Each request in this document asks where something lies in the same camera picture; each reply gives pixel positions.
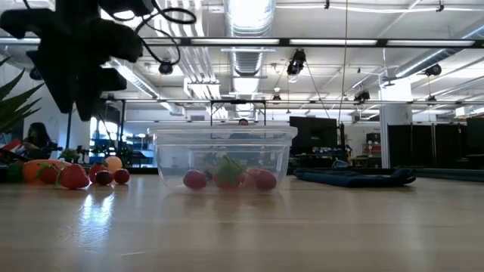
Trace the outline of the silver ceiling air duct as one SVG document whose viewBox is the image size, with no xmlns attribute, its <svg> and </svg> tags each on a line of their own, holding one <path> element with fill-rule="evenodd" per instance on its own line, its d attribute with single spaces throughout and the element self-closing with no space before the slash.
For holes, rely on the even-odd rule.
<svg viewBox="0 0 484 272">
<path fill-rule="evenodd" d="M 276 0 L 224 0 L 227 35 L 232 38 L 267 38 L 274 22 Z M 232 48 L 232 88 L 236 98 L 256 99 L 262 65 L 263 48 Z"/>
</svg>

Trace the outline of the clear plastic tupperware container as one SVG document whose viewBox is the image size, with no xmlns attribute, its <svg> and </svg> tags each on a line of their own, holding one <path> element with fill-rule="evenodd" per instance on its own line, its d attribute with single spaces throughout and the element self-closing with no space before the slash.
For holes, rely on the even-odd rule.
<svg viewBox="0 0 484 272">
<path fill-rule="evenodd" d="M 156 147 L 160 180 L 176 193 L 192 194 L 266 194 L 272 193 L 287 175 L 292 140 L 297 129 L 291 126 L 260 125 L 164 125 L 149 129 Z M 218 188 L 212 171 L 227 155 L 245 168 L 271 172 L 278 180 L 271 190 Z M 194 190 L 183 184 L 186 172 L 195 169 L 207 177 L 207 186 Z"/>
</svg>

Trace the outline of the black partition panels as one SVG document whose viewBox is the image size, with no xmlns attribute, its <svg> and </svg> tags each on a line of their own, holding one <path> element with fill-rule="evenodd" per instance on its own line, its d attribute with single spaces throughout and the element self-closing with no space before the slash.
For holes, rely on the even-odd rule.
<svg viewBox="0 0 484 272">
<path fill-rule="evenodd" d="M 467 127 L 461 123 L 390 125 L 392 168 L 458 168 L 467 152 Z"/>
</svg>

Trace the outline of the white square pillar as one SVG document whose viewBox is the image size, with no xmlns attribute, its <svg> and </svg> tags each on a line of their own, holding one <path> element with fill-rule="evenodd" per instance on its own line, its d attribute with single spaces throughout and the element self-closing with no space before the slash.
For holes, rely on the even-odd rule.
<svg viewBox="0 0 484 272">
<path fill-rule="evenodd" d="M 380 139 L 382 167 L 390 168 L 389 125 L 409 125 L 413 113 L 409 101 L 413 101 L 409 79 L 398 79 L 380 86 L 379 99 L 390 101 L 380 106 Z"/>
</svg>

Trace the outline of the orange carrot green top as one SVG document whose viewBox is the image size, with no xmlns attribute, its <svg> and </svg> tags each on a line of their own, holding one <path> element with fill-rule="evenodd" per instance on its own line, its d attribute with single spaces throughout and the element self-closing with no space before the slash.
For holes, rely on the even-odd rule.
<svg viewBox="0 0 484 272">
<path fill-rule="evenodd" d="M 41 164 L 55 164 L 60 169 L 60 172 L 63 168 L 70 165 L 69 162 L 56 159 L 34 159 L 29 162 L 15 162 L 5 169 L 5 172 L 0 177 L 0 181 L 7 183 L 44 184 L 37 176 L 37 171 Z"/>
</svg>

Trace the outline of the black monitor screen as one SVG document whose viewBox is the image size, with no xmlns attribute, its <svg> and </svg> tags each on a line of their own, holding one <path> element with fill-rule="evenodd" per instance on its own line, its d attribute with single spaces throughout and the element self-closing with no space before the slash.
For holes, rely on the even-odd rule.
<svg viewBox="0 0 484 272">
<path fill-rule="evenodd" d="M 289 124 L 298 131 L 291 147 L 295 154 L 313 153 L 314 148 L 337 146 L 337 120 L 335 119 L 291 116 Z"/>
</svg>

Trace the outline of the dark blue folded cloth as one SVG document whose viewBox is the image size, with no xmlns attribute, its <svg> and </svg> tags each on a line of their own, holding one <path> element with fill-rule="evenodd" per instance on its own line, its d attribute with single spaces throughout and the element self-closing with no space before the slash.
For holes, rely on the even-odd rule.
<svg viewBox="0 0 484 272">
<path fill-rule="evenodd" d="M 385 176 L 364 175 L 342 168 L 331 170 L 297 168 L 293 171 L 293 175 L 301 181 L 348 188 L 401 187 L 417 179 L 413 169 L 399 169 L 390 176 Z"/>
</svg>

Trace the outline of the black overhead crossbeam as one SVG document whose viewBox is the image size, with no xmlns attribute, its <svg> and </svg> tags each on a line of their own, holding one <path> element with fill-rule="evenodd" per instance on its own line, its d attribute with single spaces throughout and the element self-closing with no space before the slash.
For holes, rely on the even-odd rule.
<svg viewBox="0 0 484 272">
<path fill-rule="evenodd" d="M 290 39 L 290 38 L 210 38 L 148 37 L 153 47 L 297 47 L 297 48 L 429 48 L 484 49 L 484 39 Z"/>
</svg>

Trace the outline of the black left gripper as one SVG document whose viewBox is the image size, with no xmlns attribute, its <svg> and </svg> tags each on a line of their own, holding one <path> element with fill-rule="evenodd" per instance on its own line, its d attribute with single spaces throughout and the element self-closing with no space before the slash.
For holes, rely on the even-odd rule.
<svg viewBox="0 0 484 272">
<path fill-rule="evenodd" d="M 114 15 L 131 11 L 143 15 L 143 0 L 55 0 L 55 9 L 11 8 L 0 13 L 0 29 L 18 40 L 32 32 L 40 39 L 26 52 L 61 113 L 73 108 L 73 78 L 68 65 L 100 66 L 115 57 L 134 63 L 142 56 L 141 37 L 130 27 L 106 20 L 101 11 Z M 113 67 L 95 67 L 79 76 L 76 109 L 82 121 L 97 111 L 104 91 L 122 91 L 126 79 Z"/>
</svg>

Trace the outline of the green potted succulent plant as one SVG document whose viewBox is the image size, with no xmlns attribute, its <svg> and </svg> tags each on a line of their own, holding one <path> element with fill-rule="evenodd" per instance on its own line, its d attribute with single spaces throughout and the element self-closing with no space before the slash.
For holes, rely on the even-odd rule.
<svg viewBox="0 0 484 272">
<path fill-rule="evenodd" d="M 25 70 L 22 70 L 11 81 L 0 86 L 0 134 L 9 132 L 18 122 L 39 111 L 33 109 L 40 98 L 28 102 L 29 98 L 35 94 L 44 83 L 41 83 L 21 94 L 10 96 L 9 94 L 23 78 Z"/>
</svg>

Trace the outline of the dark wall panel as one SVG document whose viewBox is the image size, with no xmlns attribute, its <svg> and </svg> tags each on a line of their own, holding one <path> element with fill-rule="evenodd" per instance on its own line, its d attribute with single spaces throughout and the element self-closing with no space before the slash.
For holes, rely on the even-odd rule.
<svg viewBox="0 0 484 272">
<path fill-rule="evenodd" d="M 467 158 L 484 169 L 484 118 L 467 119 Z"/>
</svg>

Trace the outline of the small pink fruit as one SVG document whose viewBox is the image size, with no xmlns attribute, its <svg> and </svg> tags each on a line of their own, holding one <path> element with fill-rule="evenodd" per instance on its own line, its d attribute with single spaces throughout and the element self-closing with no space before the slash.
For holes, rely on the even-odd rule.
<svg viewBox="0 0 484 272">
<path fill-rule="evenodd" d="M 244 183 L 243 186 L 247 188 L 255 187 L 256 177 L 260 173 L 259 168 L 247 168 L 244 172 Z"/>
</svg>

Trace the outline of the slanted silver ceiling duct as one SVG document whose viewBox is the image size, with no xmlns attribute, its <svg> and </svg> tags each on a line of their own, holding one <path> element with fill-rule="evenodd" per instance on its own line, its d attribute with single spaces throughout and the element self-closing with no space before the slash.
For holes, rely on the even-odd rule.
<svg viewBox="0 0 484 272">
<path fill-rule="evenodd" d="M 484 18 L 456 32 L 451 36 L 451 39 L 484 39 Z M 401 79 L 409 77 L 459 52 L 461 52 L 459 48 L 430 49 L 399 66 L 395 70 L 393 78 Z"/>
</svg>

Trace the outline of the red cherry with stem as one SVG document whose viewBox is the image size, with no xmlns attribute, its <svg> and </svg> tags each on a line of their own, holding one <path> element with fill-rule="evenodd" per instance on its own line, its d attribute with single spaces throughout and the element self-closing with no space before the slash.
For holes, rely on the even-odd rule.
<svg viewBox="0 0 484 272">
<path fill-rule="evenodd" d="M 207 186 L 207 177 L 203 172 L 191 169 L 183 177 L 183 184 L 194 190 L 203 189 Z"/>
<path fill-rule="evenodd" d="M 99 171 L 95 174 L 95 183 L 101 186 L 107 186 L 113 182 L 113 174 L 108 170 Z"/>
<path fill-rule="evenodd" d="M 113 178 L 118 184 L 127 184 L 130 180 L 130 173 L 127 169 L 120 168 L 114 172 Z"/>
<path fill-rule="evenodd" d="M 271 190 L 277 185 L 277 178 L 269 171 L 260 170 L 255 176 L 255 185 L 260 190 Z"/>
</svg>

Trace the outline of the small leafy green plant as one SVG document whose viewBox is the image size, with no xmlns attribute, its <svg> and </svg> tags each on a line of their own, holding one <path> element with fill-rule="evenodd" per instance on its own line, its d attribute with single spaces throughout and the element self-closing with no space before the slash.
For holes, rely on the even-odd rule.
<svg viewBox="0 0 484 272">
<path fill-rule="evenodd" d="M 59 156 L 60 159 L 63 159 L 65 162 L 69 163 L 77 163 L 79 160 L 80 155 L 76 150 L 66 148 L 63 150 Z"/>
</svg>

